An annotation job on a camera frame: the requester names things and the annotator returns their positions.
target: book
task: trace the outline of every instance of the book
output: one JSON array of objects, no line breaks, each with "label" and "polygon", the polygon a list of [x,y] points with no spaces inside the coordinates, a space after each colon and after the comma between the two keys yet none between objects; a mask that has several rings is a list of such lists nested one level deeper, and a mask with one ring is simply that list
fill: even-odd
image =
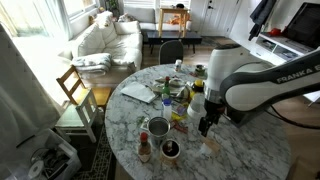
[{"label": "book", "polygon": [[132,82],[128,84],[121,89],[120,92],[146,103],[150,103],[158,97],[158,95],[155,94],[149,86],[143,85],[139,82]]}]

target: franka robot arm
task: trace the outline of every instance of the franka robot arm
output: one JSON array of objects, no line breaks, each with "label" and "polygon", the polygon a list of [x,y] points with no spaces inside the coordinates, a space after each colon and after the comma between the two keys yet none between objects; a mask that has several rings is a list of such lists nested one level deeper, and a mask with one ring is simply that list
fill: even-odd
[{"label": "franka robot arm", "polygon": [[205,82],[207,115],[198,129],[206,136],[225,108],[231,122],[241,126],[275,102],[319,90],[319,79],[318,50],[275,67],[239,46],[213,50]]}]

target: marble tabletop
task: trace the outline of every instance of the marble tabletop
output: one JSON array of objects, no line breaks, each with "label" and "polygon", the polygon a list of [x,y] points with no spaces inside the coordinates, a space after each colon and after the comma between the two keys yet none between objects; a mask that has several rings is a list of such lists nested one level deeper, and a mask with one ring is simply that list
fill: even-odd
[{"label": "marble tabletop", "polygon": [[188,134],[171,129],[168,138],[180,143],[181,153],[176,167],[159,160],[159,150],[152,149],[152,157],[142,163],[137,155],[140,116],[161,116],[161,100],[147,104],[122,95],[120,90],[137,81],[152,85],[159,77],[177,76],[185,81],[196,78],[189,75],[195,67],[182,65],[181,72],[174,65],[153,66],[138,71],[114,90],[106,109],[107,137],[118,162],[134,179],[285,179],[290,167],[290,148],[281,122],[268,114],[261,114],[237,128],[221,117],[207,137],[220,144],[220,151],[210,156],[200,153],[202,142],[197,130],[199,120],[187,117]]}]

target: condiment bottle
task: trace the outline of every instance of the condiment bottle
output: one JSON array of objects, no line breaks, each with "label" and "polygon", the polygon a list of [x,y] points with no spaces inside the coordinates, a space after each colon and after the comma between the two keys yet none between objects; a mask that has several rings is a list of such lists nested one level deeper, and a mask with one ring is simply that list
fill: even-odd
[{"label": "condiment bottle", "polygon": [[164,99],[162,101],[162,105],[163,105],[162,117],[165,118],[167,121],[170,121],[172,116],[171,99]]},{"label": "condiment bottle", "polygon": [[166,76],[166,81],[161,91],[162,100],[170,98],[169,80],[170,80],[169,76]]},{"label": "condiment bottle", "polygon": [[148,162],[151,157],[151,145],[148,142],[148,134],[146,132],[140,134],[138,156],[142,162]]}]

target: chair back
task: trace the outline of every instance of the chair back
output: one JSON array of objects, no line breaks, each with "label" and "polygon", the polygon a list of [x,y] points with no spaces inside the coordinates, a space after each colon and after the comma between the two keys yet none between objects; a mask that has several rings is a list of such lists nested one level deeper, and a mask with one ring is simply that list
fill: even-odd
[{"label": "chair back", "polygon": [[174,64],[177,59],[183,60],[183,44],[181,41],[167,41],[160,46],[159,64]]},{"label": "chair back", "polygon": [[89,89],[85,98],[76,106],[79,117],[85,127],[91,126],[99,109],[92,89]]},{"label": "chair back", "polygon": [[[84,89],[85,86],[76,70],[76,68],[74,66],[71,66],[67,72],[65,72],[60,78],[56,79],[57,82],[59,83],[59,85],[61,86],[62,90],[66,93],[66,95],[68,96],[70,102],[72,104],[77,105],[77,101],[74,99],[73,95],[76,92],[76,90],[79,88],[79,86],[81,85],[82,88]],[[68,88],[66,86],[67,83],[71,83],[68,85],[71,85],[71,88]]]}]

